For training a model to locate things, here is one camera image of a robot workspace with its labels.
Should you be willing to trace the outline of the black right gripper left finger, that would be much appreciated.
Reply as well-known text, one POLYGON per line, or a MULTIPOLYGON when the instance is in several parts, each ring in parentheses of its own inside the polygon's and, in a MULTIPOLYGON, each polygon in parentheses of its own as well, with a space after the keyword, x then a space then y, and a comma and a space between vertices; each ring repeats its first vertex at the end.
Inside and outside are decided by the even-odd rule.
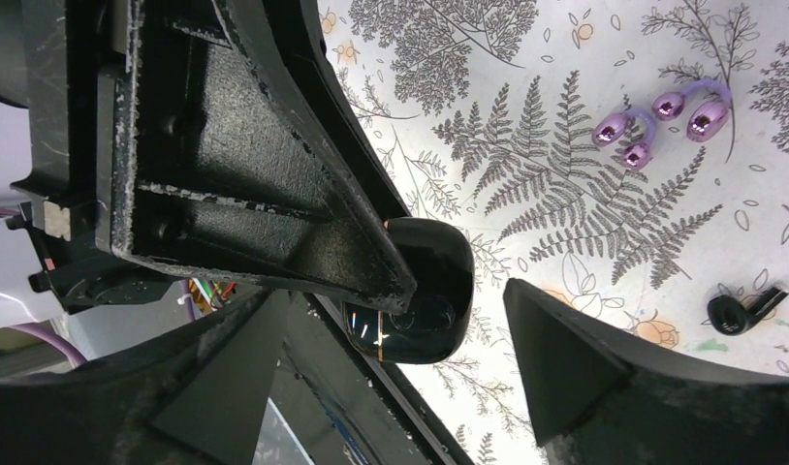
POLYGON ((0 464, 249 464, 287 325, 263 293, 62 374, 0 379, 0 464))

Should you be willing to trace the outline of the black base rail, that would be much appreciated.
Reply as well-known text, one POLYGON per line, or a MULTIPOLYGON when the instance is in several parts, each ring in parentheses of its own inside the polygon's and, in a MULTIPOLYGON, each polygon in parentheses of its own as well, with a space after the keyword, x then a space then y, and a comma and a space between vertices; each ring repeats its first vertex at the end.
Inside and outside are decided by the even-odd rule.
POLYGON ((350 347, 335 306, 279 291, 285 337, 258 460, 301 464, 469 464, 471 458, 396 367, 350 347))

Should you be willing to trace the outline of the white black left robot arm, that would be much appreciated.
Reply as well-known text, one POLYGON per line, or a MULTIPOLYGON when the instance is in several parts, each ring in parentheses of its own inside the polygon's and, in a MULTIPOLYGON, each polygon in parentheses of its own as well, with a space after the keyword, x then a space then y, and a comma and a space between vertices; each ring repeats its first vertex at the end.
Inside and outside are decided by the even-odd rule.
POLYGON ((152 300, 181 277, 321 294, 395 356, 417 299, 404 206, 314 1, 0 1, 0 327, 152 300))

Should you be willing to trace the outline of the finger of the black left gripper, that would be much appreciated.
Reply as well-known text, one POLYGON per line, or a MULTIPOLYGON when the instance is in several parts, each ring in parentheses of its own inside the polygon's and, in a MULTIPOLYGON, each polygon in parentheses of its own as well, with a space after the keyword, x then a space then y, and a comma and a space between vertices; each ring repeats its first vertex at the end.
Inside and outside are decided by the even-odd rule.
POLYGON ((97 246, 401 314, 413 272, 284 64, 267 1, 128 1, 99 80, 97 246))
POLYGON ((408 216, 404 201, 374 153, 329 61, 317 3, 268 0, 266 15, 293 81, 380 218, 408 216))

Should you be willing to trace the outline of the black wireless earbud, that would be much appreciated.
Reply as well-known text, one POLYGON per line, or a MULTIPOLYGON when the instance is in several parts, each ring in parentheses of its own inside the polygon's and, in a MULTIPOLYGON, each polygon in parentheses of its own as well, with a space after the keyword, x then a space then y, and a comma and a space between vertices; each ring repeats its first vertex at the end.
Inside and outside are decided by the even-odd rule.
POLYGON ((750 305, 744 305, 735 297, 725 294, 716 296, 707 304, 710 324, 726 336, 744 334, 768 317, 788 295, 779 287, 771 287, 750 305))

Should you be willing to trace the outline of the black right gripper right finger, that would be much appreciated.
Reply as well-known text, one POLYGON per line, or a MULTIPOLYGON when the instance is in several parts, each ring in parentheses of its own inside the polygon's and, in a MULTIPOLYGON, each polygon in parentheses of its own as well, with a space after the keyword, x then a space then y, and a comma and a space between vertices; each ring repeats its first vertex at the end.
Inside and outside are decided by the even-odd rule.
POLYGON ((552 464, 789 464, 789 378, 663 348, 521 279, 503 301, 552 464))

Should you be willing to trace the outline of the floral tablecloth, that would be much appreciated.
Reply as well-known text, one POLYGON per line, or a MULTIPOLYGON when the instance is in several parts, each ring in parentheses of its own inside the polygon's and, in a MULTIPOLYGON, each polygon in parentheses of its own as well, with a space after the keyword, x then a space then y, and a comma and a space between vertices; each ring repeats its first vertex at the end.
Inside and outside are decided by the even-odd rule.
POLYGON ((416 216, 475 256, 450 360, 404 373, 477 464, 542 464, 502 294, 789 376, 789 1, 322 1, 328 58, 416 216))

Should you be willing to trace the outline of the black earbud charging case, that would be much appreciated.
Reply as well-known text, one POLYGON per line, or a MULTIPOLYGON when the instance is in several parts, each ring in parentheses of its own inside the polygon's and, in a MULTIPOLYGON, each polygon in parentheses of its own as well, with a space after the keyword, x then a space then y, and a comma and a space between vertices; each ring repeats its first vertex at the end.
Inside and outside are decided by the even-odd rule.
POLYGON ((348 342, 379 362, 443 361, 461 346, 472 315, 475 261, 470 243, 457 228, 432 219, 394 218, 385 228, 417 288, 402 314, 344 303, 348 342))

